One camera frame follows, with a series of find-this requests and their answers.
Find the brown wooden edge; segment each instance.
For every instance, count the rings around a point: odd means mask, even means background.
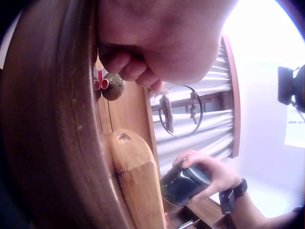
[[[228,35],[223,35],[224,45],[227,50],[229,65],[232,76],[232,88],[233,88],[233,98],[234,98],[234,138],[233,138],[233,149],[231,158],[237,157],[239,153],[239,142],[240,142],[240,95],[239,95],[239,85],[237,78],[237,70],[235,65],[235,60],[229,41]]]
[[[0,89],[7,160],[37,228],[134,228],[96,115],[94,0],[24,9]]]
[[[145,100],[146,100],[146,109],[147,109],[147,114],[148,114],[148,122],[149,122],[149,129],[150,129],[150,136],[151,136],[151,143],[152,143],[151,150],[152,150],[152,154],[155,158],[155,161],[157,163],[159,179],[161,179],[161,171],[160,171],[159,157],[158,157],[158,151],[157,151],[155,128],[153,126],[153,113],[152,113],[152,107],[150,104],[149,90],[148,90],[148,88],[144,88],[143,91],[144,91]]]

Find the red ornament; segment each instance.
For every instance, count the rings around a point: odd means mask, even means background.
[[[107,89],[108,86],[109,86],[109,81],[108,81],[108,79],[103,79],[103,80],[101,81],[101,88],[102,88],[102,89]]]
[[[103,79],[102,71],[101,71],[101,70],[99,70],[99,81],[101,82],[101,81],[102,81],[102,79]]]
[[[94,88],[96,91],[101,89],[101,84],[97,79],[95,79],[93,83],[94,83]]]

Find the black metal hoop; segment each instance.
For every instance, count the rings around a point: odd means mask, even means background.
[[[176,86],[173,86],[173,87],[177,87],[177,86],[187,87],[188,89],[191,89],[192,92],[196,92],[193,88],[191,88],[190,86],[187,86],[187,85],[176,85]],[[159,118],[160,118],[161,125],[163,126],[164,130],[165,130],[167,133],[169,133],[171,136],[175,137],[175,138],[186,138],[186,137],[191,136],[193,133],[195,133],[195,132],[198,130],[198,128],[199,128],[199,126],[200,126],[200,124],[201,124],[201,121],[202,121],[202,117],[203,117],[202,102],[201,102],[200,96],[199,96],[198,94],[197,94],[197,100],[199,101],[199,106],[200,106],[200,118],[199,118],[199,121],[198,121],[198,124],[197,124],[196,128],[195,128],[191,133],[186,134],[186,135],[182,135],[182,136],[178,137],[178,136],[173,135],[171,132],[169,132],[169,131],[166,129],[164,123],[163,123],[162,115],[161,115],[161,108],[159,108]]]

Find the watch strap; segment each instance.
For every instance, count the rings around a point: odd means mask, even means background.
[[[247,182],[244,178],[242,178],[241,183],[236,188],[233,188],[235,199],[243,196],[246,193],[247,188],[248,188]]]

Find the white wall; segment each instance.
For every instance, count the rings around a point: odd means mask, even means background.
[[[304,148],[284,145],[287,107],[277,101],[277,67],[305,64],[305,45],[273,0],[241,0],[224,32],[232,46],[240,88],[240,173],[304,195]]]

